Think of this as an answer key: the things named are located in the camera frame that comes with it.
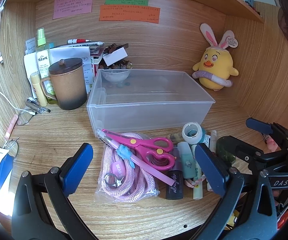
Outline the white card box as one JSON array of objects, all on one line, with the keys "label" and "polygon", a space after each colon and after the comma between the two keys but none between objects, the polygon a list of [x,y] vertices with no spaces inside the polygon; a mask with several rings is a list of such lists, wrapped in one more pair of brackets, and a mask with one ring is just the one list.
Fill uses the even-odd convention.
[{"label": "white card box", "polygon": [[117,61],[120,61],[128,56],[126,50],[122,47],[120,49],[117,49],[113,51],[110,54],[105,54],[103,56],[104,62],[107,66],[111,66],[112,64],[115,64]]}]

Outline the pink pen blue charm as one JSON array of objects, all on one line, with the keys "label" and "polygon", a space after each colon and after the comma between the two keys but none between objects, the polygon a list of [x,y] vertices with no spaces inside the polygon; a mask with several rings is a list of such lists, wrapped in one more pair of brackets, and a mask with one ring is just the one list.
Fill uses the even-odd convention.
[{"label": "pink pen blue charm", "polygon": [[138,166],[165,184],[169,186],[174,184],[174,180],[172,178],[169,178],[163,174],[162,171],[156,170],[151,165],[148,165],[145,161],[143,161],[138,153],[134,152],[134,150],[131,150],[129,147],[111,139],[100,129],[96,130],[96,134],[101,140],[108,144],[108,146],[112,147],[123,160],[127,160],[132,168]]}]

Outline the bowl of glass beads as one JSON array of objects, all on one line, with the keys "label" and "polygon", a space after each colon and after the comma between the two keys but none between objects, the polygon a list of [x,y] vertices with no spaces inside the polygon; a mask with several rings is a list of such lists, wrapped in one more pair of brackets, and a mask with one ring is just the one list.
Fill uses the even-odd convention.
[{"label": "bowl of glass beads", "polygon": [[128,60],[120,60],[110,66],[104,60],[101,60],[98,65],[103,78],[111,83],[121,83],[124,81],[129,76],[132,67],[133,64]]}]

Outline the stack of books papers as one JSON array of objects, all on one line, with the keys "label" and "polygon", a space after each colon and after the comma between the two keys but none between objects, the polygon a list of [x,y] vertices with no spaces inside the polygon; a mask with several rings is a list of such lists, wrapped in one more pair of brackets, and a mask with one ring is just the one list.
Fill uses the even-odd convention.
[{"label": "stack of books papers", "polygon": [[[80,58],[83,61],[83,71],[84,71],[84,80],[87,94],[90,93],[92,84],[95,79],[95,61],[94,57],[97,57],[99,53],[100,60],[102,59],[103,50],[100,48],[101,45],[104,45],[103,42],[86,42],[86,43],[72,43],[66,44],[59,47],[54,47],[53,43],[49,43],[46,46],[46,50],[49,54],[50,64],[53,64],[60,59],[68,58]],[[39,72],[36,52],[30,53],[24,56],[24,66],[27,73],[28,81],[31,85],[32,95],[36,97],[36,93],[31,83],[31,74],[34,72]]]}]

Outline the brown lidded ceramic mug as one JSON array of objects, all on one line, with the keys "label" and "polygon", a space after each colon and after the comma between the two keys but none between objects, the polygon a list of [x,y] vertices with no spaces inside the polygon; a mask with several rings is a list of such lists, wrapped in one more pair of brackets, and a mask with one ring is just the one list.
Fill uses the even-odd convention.
[{"label": "brown lidded ceramic mug", "polygon": [[[61,59],[49,67],[49,73],[40,80],[40,85],[44,95],[56,100],[61,109],[77,109],[87,101],[82,59]],[[55,95],[47,92],[46,81],[51,81]]]}]

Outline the clear plastic storage box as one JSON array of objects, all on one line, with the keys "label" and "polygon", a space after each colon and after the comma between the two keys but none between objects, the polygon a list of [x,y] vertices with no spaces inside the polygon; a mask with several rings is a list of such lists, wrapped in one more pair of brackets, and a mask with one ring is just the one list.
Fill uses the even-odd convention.
[{"label": "clear plastic storage box", "polygon": [[87,102],[93,131],[139,132],[201,124],[214,98],[181,71],[131,69],[121,83],[98,70]]}]

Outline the dark green medicine bottle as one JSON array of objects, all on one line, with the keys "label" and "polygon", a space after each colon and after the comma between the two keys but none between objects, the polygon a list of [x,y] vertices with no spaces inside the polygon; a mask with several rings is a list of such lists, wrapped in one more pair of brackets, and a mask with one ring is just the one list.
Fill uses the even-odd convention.
[{"label": "dark green medicine bottle", "polygon": [[216,141],[216,156],[220,157],[227,166],[232,166],[236,161],[236,157],[225,149],[225,139],[226,136],[223,136]]}]

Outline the white tape roll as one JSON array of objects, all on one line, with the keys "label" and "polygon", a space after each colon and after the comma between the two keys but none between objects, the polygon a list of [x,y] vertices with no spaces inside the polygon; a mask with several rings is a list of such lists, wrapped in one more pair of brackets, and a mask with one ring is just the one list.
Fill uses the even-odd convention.
[{"label": "white tape roll", "polygon": [[190,145],[195,145],[201,142],[205,132],[197,122],[189,122],[183,126],[182,137]]}]

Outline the mint green eraser stick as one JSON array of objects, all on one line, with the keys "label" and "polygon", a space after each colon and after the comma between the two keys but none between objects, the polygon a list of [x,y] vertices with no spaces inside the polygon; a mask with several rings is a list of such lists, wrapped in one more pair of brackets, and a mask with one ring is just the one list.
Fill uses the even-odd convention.
[{"label": "mint green eraser stick", "polygon": [[190,145],[183,141],[177,144],[181,157],[183,175],[185,179],[192,179],[196,175],[196,164],[192,155]]}]

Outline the black purple cosmetic tube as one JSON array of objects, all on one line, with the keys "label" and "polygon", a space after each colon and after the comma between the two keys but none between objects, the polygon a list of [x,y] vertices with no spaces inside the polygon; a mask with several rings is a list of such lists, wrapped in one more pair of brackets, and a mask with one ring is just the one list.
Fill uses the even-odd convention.
[{"label": "black purple cosmetic tube", "polygon": [[178,200],[184,197],[184,177],[180,152],[177,147],[173,148],[172,155],[175,157],[175,164],[171,170],[167,172],[167,175],[174,180],[174,184],[172,186],[167,185],[166,199]]}]

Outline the green spray bottle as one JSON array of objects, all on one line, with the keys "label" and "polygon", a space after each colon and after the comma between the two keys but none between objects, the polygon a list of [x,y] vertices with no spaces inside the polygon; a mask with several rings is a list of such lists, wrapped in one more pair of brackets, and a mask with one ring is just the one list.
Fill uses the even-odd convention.
[{"label": "green spray bottle", "polygon": [[[37,58],[37,64],[38,64],[38,69],[40,72],[41,79],[45,77],[49,77],[50,76],[49,67],[51,66],[51,64],[50,64],[49,49],[47,48],[47,41],[45,37],[44,28],[39,28],[37,30],[36,58]],[[47,93],[55,96],[53,85],[50,80],[44,81],[43,85]],[[51,99],[51,98],[47,98],[47,101],[50,104],[57,103],[56,100]]]}]

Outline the orange sticky note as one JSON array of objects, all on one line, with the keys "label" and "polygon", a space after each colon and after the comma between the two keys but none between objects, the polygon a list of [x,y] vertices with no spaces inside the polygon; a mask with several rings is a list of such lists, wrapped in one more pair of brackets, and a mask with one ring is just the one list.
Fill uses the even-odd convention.
[{"label": "orange sticky note", "polygon": [[99,21],[138,21],[159,23],[160,8],[141,6],[112,4],[100,6]]}]

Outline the pink scissors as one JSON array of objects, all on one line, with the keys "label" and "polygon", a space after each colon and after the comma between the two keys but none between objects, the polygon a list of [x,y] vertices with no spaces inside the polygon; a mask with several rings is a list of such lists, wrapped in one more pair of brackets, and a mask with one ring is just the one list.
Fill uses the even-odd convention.
[{"label": "pink scissors", "polygon": [[175,164],[175,157],[171,154],[173,143],[167,138],[142,139],[138,134],[122,135],[107,129],[101,131],[111,139],[134,150],[143,161],[156,170],[167,171]]}]

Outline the pink sticky note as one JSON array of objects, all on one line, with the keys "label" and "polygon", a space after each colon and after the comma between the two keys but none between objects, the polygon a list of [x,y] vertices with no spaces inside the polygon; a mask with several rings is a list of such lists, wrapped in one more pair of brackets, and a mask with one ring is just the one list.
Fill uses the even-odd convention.
[{"label": "pink sticky note", "polygon": [[53,19],[59,19],[92,11],[92,0],[54,0]]}]

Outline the pale yellow lip balm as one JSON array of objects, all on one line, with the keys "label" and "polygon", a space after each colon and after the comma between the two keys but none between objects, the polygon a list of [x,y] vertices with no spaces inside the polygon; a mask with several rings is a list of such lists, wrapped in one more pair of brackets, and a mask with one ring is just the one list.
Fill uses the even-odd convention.
[{"label": "pale yellow lip balm", "polygon": [[195,161],[195,177],[194,177],[194,188],[193,188],[193,199],[200,200],[203,198],[203,176],[199,164]]}]

